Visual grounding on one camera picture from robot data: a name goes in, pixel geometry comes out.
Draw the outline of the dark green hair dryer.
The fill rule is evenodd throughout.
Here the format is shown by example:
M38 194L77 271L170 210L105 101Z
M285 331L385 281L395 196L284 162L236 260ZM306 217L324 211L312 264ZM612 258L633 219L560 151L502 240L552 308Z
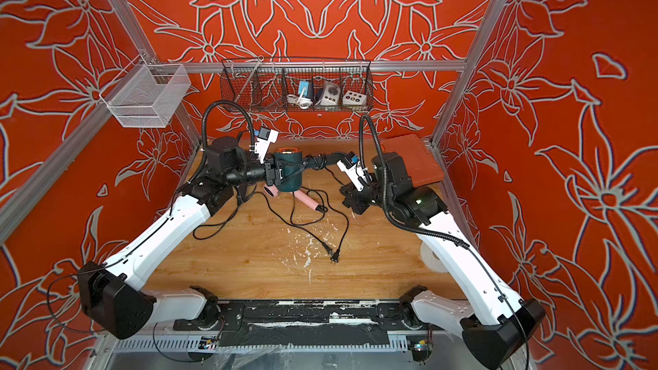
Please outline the dark green hair dryer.
M285 160L288 169L284 172L287 182L282 185L274 185L279 191L291 193L299 190L303 185L303 173L305 171L321 171L327 167L336 165L340 159L349 155L347 152L332 152L318 155L303 155L296 147L282 147L276 149L272 154L273 159Z

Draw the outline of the pink hair dryer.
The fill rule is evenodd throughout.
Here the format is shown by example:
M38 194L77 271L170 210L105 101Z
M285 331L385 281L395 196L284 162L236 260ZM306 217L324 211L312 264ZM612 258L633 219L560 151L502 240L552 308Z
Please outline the pink hair dryer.
M267 186L265 185L263 187L264 192L271 196L271 197L279 197L283 194L282 191L279 191L275 186ZM308 207L311 210L314 210L315 212L327 212L328 209L325 205L320 204L318 201L312 199L310 196L307 194L303 193L301 190L297 190L294 192L291 192L291 195L296 199L299 200L300 202L303 203L306 207Z

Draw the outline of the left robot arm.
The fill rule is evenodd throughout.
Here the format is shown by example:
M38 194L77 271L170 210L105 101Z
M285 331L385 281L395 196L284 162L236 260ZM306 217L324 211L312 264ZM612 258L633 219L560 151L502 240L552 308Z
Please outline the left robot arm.
M207 121L216 108L238 111L250 138L249 148L233 137L207 138ZM202 162L190 180L174 193L168 210L135 240L101 262L90 261L75 279L81 310L92 322L119 339L143 327L171 320L192 320L203 327L219 320L216 297L194 287L172 295L146 290L147 281L166 257L202 227L240 188L257 183L282 183L279 163L268 154L278 139L276 131L255 129L240 104L217 100L202 117Z

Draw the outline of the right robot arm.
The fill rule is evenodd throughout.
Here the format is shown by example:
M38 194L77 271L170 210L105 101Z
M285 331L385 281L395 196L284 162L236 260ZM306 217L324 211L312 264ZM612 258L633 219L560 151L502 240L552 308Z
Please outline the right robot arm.
M371 169L363 165L363 152L347 153L337 162L351 180L341 188L344 205L357 214L380 207L392 226L422 240L466 299L452 301L417 286L401 303L412 318L460 337L485 368L500 368L516 351L529 348L545 308L512 289L470 244L437 193L428 186L415 187L404 159L385 153L378 135L372 137L376 155Z

